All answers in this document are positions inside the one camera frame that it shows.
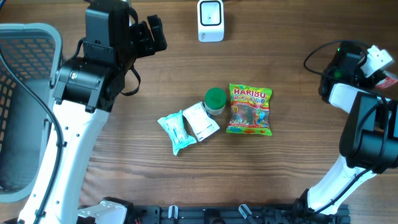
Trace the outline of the teal tissue packet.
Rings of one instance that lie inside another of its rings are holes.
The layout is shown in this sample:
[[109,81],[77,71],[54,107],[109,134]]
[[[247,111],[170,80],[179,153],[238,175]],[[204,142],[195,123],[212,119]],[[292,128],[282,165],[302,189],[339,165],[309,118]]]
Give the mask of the teal tissue packet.
[[178,113],[161,117],[157,122],[165,130],[172,142],[173,155],[177,156],[181,149],[197,143],[197,140],[189,135],[185,129],[182,110]]

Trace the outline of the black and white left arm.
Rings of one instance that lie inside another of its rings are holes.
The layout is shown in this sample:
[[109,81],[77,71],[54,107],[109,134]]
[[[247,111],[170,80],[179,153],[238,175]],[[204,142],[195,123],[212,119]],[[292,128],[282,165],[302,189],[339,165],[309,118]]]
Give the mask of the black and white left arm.
[[13,223],[136,223],[131,202],[106,197],[79,208],[91,152],[135,61],[167,48],[157,15],[140,21],[127,1],[90,1],[86,35],[62,60],[57,29],[43,23],[2,24],[1,37],[44,33],[56,43],[49,100],[39,105],[50,121],[46,148],[31,194]]

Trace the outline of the white snack packet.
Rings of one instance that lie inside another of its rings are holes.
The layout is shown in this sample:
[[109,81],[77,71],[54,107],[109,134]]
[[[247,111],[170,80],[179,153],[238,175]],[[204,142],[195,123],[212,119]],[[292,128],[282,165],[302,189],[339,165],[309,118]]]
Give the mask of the white snack packet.
[[182,114],[200,142],[220,129],[216,121],[208,116],[202,102],[183,110]]

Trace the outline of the green lid jar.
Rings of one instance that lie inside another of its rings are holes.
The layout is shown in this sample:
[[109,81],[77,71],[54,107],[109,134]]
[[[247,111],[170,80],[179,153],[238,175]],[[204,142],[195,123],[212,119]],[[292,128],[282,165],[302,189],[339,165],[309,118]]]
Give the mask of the green lid jar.
[[220,88],[210,88],[205,95],[205,109],[210,115],[220,115],[226,106],[226,93]]

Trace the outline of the red white candy packet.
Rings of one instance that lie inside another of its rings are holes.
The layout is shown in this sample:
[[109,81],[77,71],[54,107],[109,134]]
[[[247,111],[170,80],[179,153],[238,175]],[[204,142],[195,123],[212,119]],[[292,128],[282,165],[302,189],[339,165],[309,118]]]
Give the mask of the red white candy packet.
[[377,88],[383,90],[397,83],[397,75],[388,71],[383,71],[382,74],[386,77],[376,85]]

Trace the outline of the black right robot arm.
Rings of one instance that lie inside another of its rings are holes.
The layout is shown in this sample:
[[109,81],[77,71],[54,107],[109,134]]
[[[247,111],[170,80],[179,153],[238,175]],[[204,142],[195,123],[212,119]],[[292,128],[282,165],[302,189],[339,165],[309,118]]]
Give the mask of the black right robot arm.
[[376,91],[397,83],[397,75],[387,71],[394,59],[386,50],[359,40],[335,43],[333,59],[318,73],[318,93],[348,114],[340,155],[322,180],[294,202],[293,220],[328,223],[361,184],[397,168],[397,101]]

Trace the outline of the Haribo gummy bag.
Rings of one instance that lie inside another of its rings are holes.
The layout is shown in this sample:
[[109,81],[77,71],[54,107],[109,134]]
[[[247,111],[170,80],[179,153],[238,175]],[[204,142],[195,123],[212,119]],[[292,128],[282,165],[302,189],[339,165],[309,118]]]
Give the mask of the Haribo gummy bag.
[[272,90],[230,83],[229,93],[231,97],[231,119],[226,132],[271,136],[269,101]]

